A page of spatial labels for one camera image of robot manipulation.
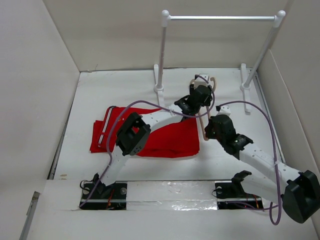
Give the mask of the red trousers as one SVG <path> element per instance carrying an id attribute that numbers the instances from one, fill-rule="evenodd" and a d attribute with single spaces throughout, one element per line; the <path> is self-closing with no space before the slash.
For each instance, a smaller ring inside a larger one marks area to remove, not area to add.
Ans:
<path id="1" fill-rule="evenodd" d="M 105 153 L 109 132 L 124 107 L 110 106 L 102 121 L 93 124 L 91 153 Z M 197 120 L 188 118 L 172 123 L 152 132 L 145 147 L 137 154 L 150 158 L 184 158 L 196 155 L 200 151 Z"/>

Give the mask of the beige wooden hanger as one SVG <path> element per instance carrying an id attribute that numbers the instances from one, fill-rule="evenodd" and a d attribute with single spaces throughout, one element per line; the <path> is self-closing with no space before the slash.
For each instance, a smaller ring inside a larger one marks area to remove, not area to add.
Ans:
<path id="1" fill-rule="evenodd" d="M 192 90 L 196 89 L 194 87 L 194 79 L 192 79 L 189 83 L 189 91 L 191 92 Z M 214 77 L 210 77 L 209 76 L 209 81 L 208 81 L 208 86 L 211 86 L 212 87 L 212 90 L 215 91 L 216 90 L 216 86 L 217 86 L 217 83 L 216 83 L 216 79 Z M 206 134 L 205 134 L 205 123 L 204 123 L 204 120 L 206 119 L 207 121 L 210 119 L 211 117 L 211 114 L 210 112 L 208 112 L 206 114 L 206 116 L 203 116 L 203 117 L 200 117 L 199 118 L 199 123 L 200 123 L 200 127 L 201 127 L 201 132 L 202 132 L 202 136 L 203 136 L 203 139 L 205 141 L 208 141 L 209 139 L 206 137 Z"/>

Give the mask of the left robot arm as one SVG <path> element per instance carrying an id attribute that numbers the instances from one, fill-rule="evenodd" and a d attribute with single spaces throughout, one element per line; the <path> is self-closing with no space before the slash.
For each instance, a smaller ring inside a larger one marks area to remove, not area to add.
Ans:
<path id="1" fill-rule="evenodd" d="M 93 126 L 90 151 L 106 152 L 110 157 L 106 168 L 93 177 L 95 194 L 103 199 L 111 194 L 119 172 L 132 156 L 182 158 L 198 153 L 196 119 L 200 109 L 211 110 L 214 101 L 212 86 L 199 85 L 165 108 L 109 107 L 104 120 Z"/>

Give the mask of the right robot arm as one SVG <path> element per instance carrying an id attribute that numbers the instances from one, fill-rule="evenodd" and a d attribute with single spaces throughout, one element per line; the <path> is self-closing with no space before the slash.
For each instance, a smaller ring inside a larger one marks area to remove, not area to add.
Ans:
<path id="1" fill-rule="evenodd" d="M 252 166 L 262 176 L 249 171 L 237 173 L 231 180 L 231 191 L 237 197 L 257 195 L 280 204 L 295 222 L 303 224 L 320 208 L 320 184 L 310 170 L 292 168 L 260 149 L 249 137 L 236 133 L 228 115 L 212 116 L 205 127 L 208 139 L 217 140 L 223 149 L 239 161 Z"/>

